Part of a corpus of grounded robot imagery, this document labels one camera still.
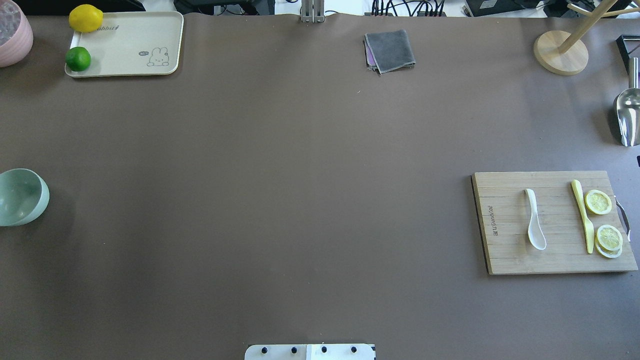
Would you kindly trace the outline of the light green bowl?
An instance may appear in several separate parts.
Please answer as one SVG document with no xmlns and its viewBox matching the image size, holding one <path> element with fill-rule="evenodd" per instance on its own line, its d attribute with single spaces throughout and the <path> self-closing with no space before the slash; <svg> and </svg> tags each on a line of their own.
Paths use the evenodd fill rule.
<svg viewBox="0 0 640 360">
<path fill-rule="evenodd" d="M 0 225 L 16 227 L 30 223 L 45 212 L 50 189 L 37 173 L 26 168 L 0 174 Z"/>
</svg>

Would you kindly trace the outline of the white ceramic spoon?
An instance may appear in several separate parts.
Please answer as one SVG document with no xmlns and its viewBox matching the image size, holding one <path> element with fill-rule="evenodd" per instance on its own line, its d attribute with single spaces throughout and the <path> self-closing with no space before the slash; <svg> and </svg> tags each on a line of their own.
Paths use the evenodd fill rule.
<svg viewBox="0 0 640 360">
<path fill-rule="evenodd" d="M 543 251 L 547 248 L 547 240 L 539 221 L 537 196 L 531 188 L 525 188 L 524 193 L 530 208 L 530 219 L 526 234 L 531 245 L 535 249 Z"/>
</svg>

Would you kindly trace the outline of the pink bowl with ice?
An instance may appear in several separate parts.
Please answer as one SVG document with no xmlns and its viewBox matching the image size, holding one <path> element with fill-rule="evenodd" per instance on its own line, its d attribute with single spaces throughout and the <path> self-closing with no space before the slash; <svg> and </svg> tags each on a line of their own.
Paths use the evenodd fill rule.
<svg viewBox="0 0 640 360">
<path fill-rule="evenodd" d="M 25 13 L 13 0 L 0 2 L 0 67 L 7 68 L 25 59 L 34 43 L 34 34 Z"/>
</svg>

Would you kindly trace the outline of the grey folded cloth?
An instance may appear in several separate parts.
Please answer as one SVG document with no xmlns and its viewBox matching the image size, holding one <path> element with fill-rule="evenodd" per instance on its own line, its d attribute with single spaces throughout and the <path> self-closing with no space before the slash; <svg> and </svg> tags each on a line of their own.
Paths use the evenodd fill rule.
<svg viewBox="0 0 640 360">
<path fill-rule="evenodd" d="M 416 64 L 405 29 L 366 33 L 363 44 L 367 68 L 380 75 L 401 68 L 413 68 Z"/>
</svg>

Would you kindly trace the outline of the bamboo cutting board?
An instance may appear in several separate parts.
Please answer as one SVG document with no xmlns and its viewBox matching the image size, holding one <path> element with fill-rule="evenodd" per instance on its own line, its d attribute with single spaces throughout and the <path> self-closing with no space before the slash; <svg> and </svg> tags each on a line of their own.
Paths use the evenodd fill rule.
<svg viewBox="0 0 640 360">
<path fill-rule="evenodd" d="M 571 182 L 583 191 L 596 189 L 615 194 L 603 171 L 476 172 L 471 176 L 487 272 L 491 275 L 562 274 L 579 272 L 629 272 L 638 265 L 630 241 L 622 253 L 608 259 L 586 250 L 582 216 Z M 537 201 L 539 223 L 547 246 L 538 250 L 528 239 L 530 202 Z"/>
</svg>

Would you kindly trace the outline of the cream tray with bunny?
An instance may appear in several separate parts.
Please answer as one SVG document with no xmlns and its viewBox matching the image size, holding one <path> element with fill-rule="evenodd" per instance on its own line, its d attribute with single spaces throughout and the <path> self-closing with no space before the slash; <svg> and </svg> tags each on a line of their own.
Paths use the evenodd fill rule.
<svg viewBox="0 0 640 360">
<path fill-rule="evenodd" d="M 70 47 L 83 47 L 89 68 L 72 78 L 170 75 L 179 66 L 185 19 L 178 11 L 105 13 L 93 32 L 74 32 Z"/>
</svg>

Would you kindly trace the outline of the yellow plastic knife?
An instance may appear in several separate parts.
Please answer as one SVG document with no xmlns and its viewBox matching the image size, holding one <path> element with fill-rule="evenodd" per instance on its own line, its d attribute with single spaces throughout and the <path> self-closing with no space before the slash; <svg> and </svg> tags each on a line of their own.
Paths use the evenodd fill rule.
<svg viewBox="0 0 640 360">
<path fill-rule="evenodd" d="M 586 202 L 583 193 L 583 187 L 579 180 L 573 179 L 571 181 L 571 188 L 573 189 L 574 198 L 578 207 L 580 217 L 582 219 L 583 233 L 585 237 L 585 246 L 588 255 L 594 253 L 595 247 L 595 229 L 594 224 L 590 221 L 586 212 Z"/>
</svg>

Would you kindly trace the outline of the green lime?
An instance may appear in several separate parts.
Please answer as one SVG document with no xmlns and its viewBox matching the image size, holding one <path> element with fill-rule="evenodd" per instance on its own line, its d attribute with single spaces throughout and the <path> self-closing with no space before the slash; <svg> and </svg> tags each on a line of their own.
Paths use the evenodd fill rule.
<svg viewBox="0 0 640 360">
<path fill-rule="evenodd" d="M 92 57 L 85 47 L 73 47 L 65 54 L 65 64 L 73 72 L 86 71 L 92 64 Z"/>
</svg>

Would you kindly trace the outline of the wooden mug tree stand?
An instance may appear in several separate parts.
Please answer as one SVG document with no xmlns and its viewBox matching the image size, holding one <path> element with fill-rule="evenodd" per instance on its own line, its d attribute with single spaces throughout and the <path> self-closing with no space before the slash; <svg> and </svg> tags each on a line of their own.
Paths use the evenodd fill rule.
<svg viewBox="0 0 640 360">
<path fill-rule="evenodd" d="M 615 4 L 615 0 L 602 0 L 592 11 L 568 4 L 567 7 L 570 10 L 584 16 L 583 23 L 572 33 L 564 30 L 549 30 L 539 35 L 533 45 L 535 59 L 541 66 L 556 75 L 577 75 L 585 70 L 589 60 L 588 49 L 581 41 L 582 36 L 601 18 L 640 11 L 638 0 L 633 0 L 632 3 L 636 7 L 613 11 L 610 8 Z"/>
</svg>

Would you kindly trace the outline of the yellow lemon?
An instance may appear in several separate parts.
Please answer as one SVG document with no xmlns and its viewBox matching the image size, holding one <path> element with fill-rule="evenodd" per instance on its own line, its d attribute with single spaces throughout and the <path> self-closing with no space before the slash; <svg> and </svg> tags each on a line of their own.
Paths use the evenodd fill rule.
<svg viewBox="0 0 640 360">
<path fill-rule="evenodd" d="M 68 24 L 76 32 L 90 33 L 98 30 L 103 23 L 104 13 L 91 4 L 74 7 L 68 15 Z"/>
</svg>

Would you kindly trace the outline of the lemon slice near knife blade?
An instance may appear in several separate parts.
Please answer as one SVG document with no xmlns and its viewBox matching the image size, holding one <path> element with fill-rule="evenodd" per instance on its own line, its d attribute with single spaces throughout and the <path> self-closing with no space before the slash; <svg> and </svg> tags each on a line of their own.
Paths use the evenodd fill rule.
<svg viewBox="0 0 640 360">
<path fill-rule="evenodd" d="M 612 225 L 599 226 L 595 234 L 595 248 L 605 258 L 615 259 L 622 255 L 622 233 Z"/>
</svg>

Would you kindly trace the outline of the steel scoop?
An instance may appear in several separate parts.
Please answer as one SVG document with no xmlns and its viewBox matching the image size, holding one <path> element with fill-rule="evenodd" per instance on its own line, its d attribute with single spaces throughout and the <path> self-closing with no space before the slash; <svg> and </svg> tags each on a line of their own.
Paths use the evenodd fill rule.
<svg viewBox="0 0 640 360">
<path fill-rule="evenodd" d="M 628 63 L 628 89 L 624 89 L 614 101 L 615 113 L 621 136 L 621 144 L 634 147 L 640 144 L 640 88 L 639 59 Z"/>
</svg>

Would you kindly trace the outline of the aluminium frame post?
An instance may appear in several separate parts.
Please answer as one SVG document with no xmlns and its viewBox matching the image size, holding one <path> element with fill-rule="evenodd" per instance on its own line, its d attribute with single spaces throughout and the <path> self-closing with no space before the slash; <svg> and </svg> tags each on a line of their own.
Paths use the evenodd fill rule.
<svg viewBox="0 0 640 360">
<path fill-rule="evenodd" d="M 301 0 L 300 16 L 302 23 L 324 23 L 325 1 Z"/>
</svg>

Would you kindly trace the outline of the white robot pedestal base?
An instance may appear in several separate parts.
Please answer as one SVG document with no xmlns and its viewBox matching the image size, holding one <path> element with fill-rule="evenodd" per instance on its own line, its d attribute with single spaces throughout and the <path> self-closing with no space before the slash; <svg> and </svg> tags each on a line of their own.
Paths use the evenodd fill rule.
<svg viewBox="0 0 640 360">
<path fill-rule="evenodd" d="M 375 360 L 374 344 L 304 343 L 254 344 L 247 347 L 245 360 Z"/>
</svg>

